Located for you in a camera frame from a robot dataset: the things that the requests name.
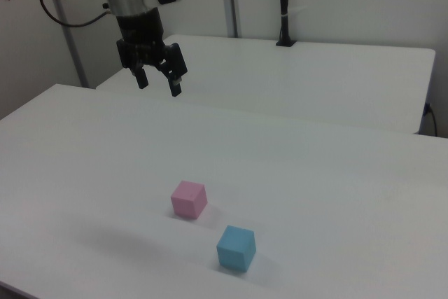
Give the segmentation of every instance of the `white table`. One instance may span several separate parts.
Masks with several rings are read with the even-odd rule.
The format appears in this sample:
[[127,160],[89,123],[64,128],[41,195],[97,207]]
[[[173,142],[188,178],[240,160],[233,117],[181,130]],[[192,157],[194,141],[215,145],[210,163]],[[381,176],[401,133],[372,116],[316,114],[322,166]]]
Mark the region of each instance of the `white table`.
[[[42,299],[444,298],[446,139],[57,85],[0,121],[0,281]],[[205,183],[198,221],[180,180]],[[218,266],[255,231],[247,274]]]
[[[435,52],[428,49],[296,43],[203,36],[178,42],[188,73],[176,99],[273,116],[417,133]],[[140,90],[128,69],[97,89],[171,99],[168,83],[146,67]]]

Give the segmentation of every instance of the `blue cube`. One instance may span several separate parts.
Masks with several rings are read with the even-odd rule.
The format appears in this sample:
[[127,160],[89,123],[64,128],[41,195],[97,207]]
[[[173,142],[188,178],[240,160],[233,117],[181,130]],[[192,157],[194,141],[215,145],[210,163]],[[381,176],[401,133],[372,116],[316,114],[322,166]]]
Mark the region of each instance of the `blue cube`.
[[255,234],[251,230],[232,227],[229,225],[218,245],[219,263],[231,270],[247,272],[257,248]]

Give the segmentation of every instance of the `white wall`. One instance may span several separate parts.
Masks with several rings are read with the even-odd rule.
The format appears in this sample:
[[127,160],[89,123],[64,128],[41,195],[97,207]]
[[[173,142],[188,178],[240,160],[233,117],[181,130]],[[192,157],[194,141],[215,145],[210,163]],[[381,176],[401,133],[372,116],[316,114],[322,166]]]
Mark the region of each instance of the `white wall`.
[[62,29],[39,0],[0,1],[0,13],[0,119],[56,83],[79,85]]
[[[238,0],[238,4],[243,37],[278,39],[279,0]],[[301,41],[436,50],[429,101],[440,134],[448,137],[448,0],[290,0],[291,8],[301,6],[290,19],[291,36]],[[429,118],[423,130],[432,134]]]
[[[67,19],[84,22],[102,12],[106,0],[61,0]],[[190,34],[227,36],[224,0],[182,0],[160,8],[165,36]],[[91,88],[120,70],[116,41],[121,39],[116,19],[108,15],[98,23],[72,29],[81,62]]]

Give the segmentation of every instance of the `black cable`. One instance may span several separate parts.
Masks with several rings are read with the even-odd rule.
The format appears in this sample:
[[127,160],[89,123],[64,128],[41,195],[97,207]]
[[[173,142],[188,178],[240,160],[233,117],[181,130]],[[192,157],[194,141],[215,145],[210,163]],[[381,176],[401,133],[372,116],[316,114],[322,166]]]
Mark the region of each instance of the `black cable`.
[[436,123],[436,121],[435,121],[434,111],[433,111],[433,109],[431,108],[431,106],[429,106],[428,112],[429,112],[429,113],[432,115],[432,117],[433,117],[433,122],[434,122],[434,135],[435,135],[436,137],[438,137],[438,134],[437,134],[437,123]]
[[89,26],[95,22],[97,22],[98,20],[100,20],[102,17],[106,16],[108,14],[108,12],[104,12],[101,15],[97,16],[95,19],[89,21],[89,22],[85,22],[83,24],[79,24],[79,25],[70,25],[67,24],[65,22],[62,22],[61,20],[58,20],[57,18],[55,18],[50,11],[48,10],[47,6],[45,6],[43,0],[39,0],[41,2],[41,6],[43,8],[43,10],[45,11],[45,13],[48,15],[48,17],[50,17],[51,20],[53,20],[54,22],[57,22],[59,25],[62,25],[64,27],[69,27],[69,28],[79,28],[79,27],[86,27]]

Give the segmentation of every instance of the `pink cube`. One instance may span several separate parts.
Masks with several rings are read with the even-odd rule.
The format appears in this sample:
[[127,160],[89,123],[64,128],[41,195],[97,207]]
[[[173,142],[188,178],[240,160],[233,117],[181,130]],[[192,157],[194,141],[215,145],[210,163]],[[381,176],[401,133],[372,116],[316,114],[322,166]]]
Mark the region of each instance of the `pink cube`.
[[177,216],[196,219],[207,205],[205,186],[182,181],[171,195],[171,202]]

